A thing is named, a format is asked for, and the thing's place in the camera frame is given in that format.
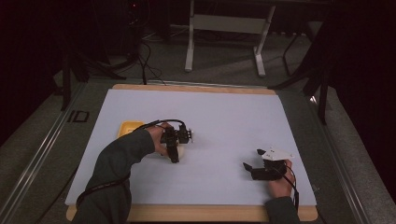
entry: person's left hand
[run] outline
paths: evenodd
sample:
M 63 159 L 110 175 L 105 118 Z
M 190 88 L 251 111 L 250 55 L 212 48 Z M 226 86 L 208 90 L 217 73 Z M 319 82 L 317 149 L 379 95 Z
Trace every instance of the person's left hand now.
M 164 147 L 161 144 L 161 136 L 163 136 L 163 129 L 166 127 L 171 127 L 171 125 L 164 122 L 161 125 L 152 126 L 146 129 L 151 135 L 152 141 L 154 142 L 155 151 L 163 156 L 168 156 L 166 147 Z

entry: gray carpet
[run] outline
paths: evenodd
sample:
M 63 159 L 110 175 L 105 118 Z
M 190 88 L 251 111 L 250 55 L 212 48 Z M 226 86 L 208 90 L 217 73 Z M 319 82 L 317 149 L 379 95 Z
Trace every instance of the gray carpet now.
M 197 36 L 193 71 L 190 73 L 184 72 L 186 35 L 175 35 L 169 43 L 157 41 L 159 37 L 156 35 L 151 36 L 151 41 L 147 41 L 150 46 L 148 65 L 151 68 L 146 68 L 148 78 L 158 84 L 162 82 L 155 76 L 160 76 L 168 84 L 178 81 L 237 86 L 268 86 L 288 78 L 280 56 L 290 38 L 283 35 L 270 35 L 267 38 L 263 52 L 267 76 L 258 77 L 252 53 L 257 36 L 248 36 L 242 41 L 214 42 L 207 41 L 211 34 L 198 35 L 201 36 Z M 309 41 L 303 36 L 299 37 L 288 54 L 291 70 L 298 66 L 308 47 Z M 141 52 L 146 58 L 149 48 L 142 46 Z M 125 83 L 141 82 L 142 69 L 138 63 L 126 71 L 121 69 L 118 73 L 128 77 L 123 81 Z M 278 94 L 285 106 L 310 181 L 318 189 L 316 196 L 319 212 L 327 223 L 394 223 L 395 204 L 339 103 L 335 90 L 329 91 L 326 110 L 328 125 L 324 127 L 315 116 L 316 106 L 310 104 L 301 93 L 304 82 L 302 80 Z M 92 74 L 89 83 L 81 88 L 77 100 L 66 111 L 68 114 L 65 117 L 68 118 L 73 110 L 90 112 L 88 121 L 64 123 L 10 223 L 35 223 L 53 200 L 56 200 L 55 203 L 40 223 L 68 223 L 65 218 L 67 208 L 64 205 L 68 178 L 78 167 L 106 91 L 115 83 L 120 82 Z M 6 201 L 24 167 L 45 140 L 51 125 L 62 115 L 59 111 L 61 104 L 61 97 L 51 96 L 1 147 L 1 204 Z M 347 183 L 342 184 L 345 180 L 337 172 L 340 167 L 334 160 L 341 161 L 341 170 L 346 172 L 347 183 L 350 181 L 353 184 L 368 222 L 361 221 L 361 213 L 356 214 L 354 206 L 351 206 L 347 197 L 350 188 Z M 323 221 L 319 218 L 311 223 Z

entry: black chair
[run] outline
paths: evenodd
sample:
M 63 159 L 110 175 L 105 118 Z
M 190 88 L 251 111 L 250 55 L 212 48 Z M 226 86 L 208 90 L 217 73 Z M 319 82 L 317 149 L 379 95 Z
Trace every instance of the black chair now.
M 290 70 L 289 70 L 289 67 L 288 67 L 288 62 L 286 61 L 286 53 L 290 49 L 291 45 L 295 42 L 297 37 L 302 35 L 302 33 L 306 34 L 306 36 L 308 37 L 309 41 L 311 41 L 311 43 L 314 42 L 315 37 L 317 36 L 318 31 L 319 31 L 322 23 L 323 23 L 322 21 L 308 21 L 308 22 L 305 22 L 302 25 L 300 31 L 294 36 L 294 38 L 290 41 L 288 47 L 283 52 L 282 60 L 283 60 L 283 63 L 285 64 L 286 73 L 287 73 L 287 75 L 289 77 L 292 76 L 292 74 L 290 73 Z

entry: metal leg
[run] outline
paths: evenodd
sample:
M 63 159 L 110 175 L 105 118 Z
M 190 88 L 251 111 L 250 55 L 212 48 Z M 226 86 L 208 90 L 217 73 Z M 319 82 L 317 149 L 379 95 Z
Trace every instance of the metal leg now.
M 194 0 L 190 0 L 190 29 L 189 29 L 189 46 L 187 48 L 186 72 L 192 71 L 192 61 L 194 58 Z
M 256 59 L 257 71 L 258 71 L 258 74 L 259 74 L 260 77 L 264 77 L 265 76 L 264 65 L 262 64 L 262 46 L 264 45 L 265 38 L 268 35 L 268 30 L 270 28 L 271 21 L 272 21 L 272 18 L 274 16 L 275 8 L 276 8 L 275 6 L 271 7 L 271 9 L 270 9 L 270 11 L 268 13 L 267 19 L 265 20 L 265 24 L 262 27 L 262 38 L 260 40 L 260 43 L 259 43 L 259 45 L 257 47 L 253 48 L 254 56 L 255 56 L 255 59 Z

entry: person's right arm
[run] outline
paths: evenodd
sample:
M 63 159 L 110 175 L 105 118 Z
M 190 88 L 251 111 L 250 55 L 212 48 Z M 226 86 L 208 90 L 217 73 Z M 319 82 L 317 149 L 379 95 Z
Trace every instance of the person's right arm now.
M 291 161 L 286 161 L 286 165 L 291 168 Z M 295 178 L 287 169 L 285 176 L 294 183 Z M 300 219 L 290 197 L 292 186 L 284 178 L 269 181 L 269 190 L 274 199 L 265 203 L 270 223 L 272 224 L 299 224 Z

